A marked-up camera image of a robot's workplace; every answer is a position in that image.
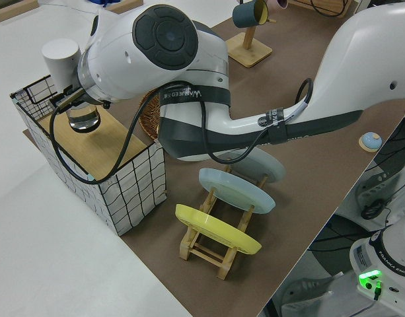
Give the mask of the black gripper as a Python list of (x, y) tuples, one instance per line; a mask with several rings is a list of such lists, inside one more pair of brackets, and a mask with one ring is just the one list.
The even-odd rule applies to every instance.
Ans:
[(83, 88), (73, 90), (72, 87), (68, 87), (51, 99), (51, 105), (54, 108), (71, 108), (73, 106), (86, 108), (89, 105), (101, 105), (103, 108), (109, 108), (110, 102), (91, 97)]

